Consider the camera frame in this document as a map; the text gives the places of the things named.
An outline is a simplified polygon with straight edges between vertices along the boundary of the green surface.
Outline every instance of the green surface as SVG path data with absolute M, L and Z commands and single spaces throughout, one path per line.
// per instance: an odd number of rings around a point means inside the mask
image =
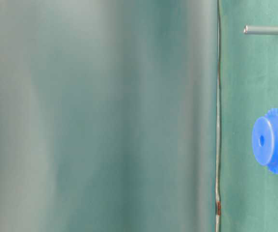
M 216 53 L 214 0 L 0 0 L 0 232 L 214 231 Z
M 278 231 L 278 175 L 257 163 L 255 120 L 278 108 L 278 36 L 244 35 L 278 25 L 278 1 L 221 0 L 222 232 Z

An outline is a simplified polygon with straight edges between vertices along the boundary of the metal rod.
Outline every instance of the metal rod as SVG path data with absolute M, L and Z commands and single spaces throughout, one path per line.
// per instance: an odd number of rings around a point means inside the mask
M 278 35 L 278 26 L 264 27 L 245 25 L 243 33 L 254 35 Z

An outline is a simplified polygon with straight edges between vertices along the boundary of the blurred green object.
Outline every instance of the blurred green object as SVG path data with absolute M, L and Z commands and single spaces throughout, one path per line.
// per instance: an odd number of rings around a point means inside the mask
M 244 35 L 278 25 L 278 1 L 221 0 L 222 232 L 278 231 L 278 175 L 252 153 L 256 119 L 278 107 L 278 35 Z
M 216 1 L 0 0 L 0 232 L 213 231 L 216 76 Z

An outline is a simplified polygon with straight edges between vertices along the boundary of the plastic gear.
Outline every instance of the plastic gear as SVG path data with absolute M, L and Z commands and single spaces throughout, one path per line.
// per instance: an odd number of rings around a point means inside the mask
M 255 122 L 252 147 L 257 161 L 278 174 L 278 108 L 269 110 Z

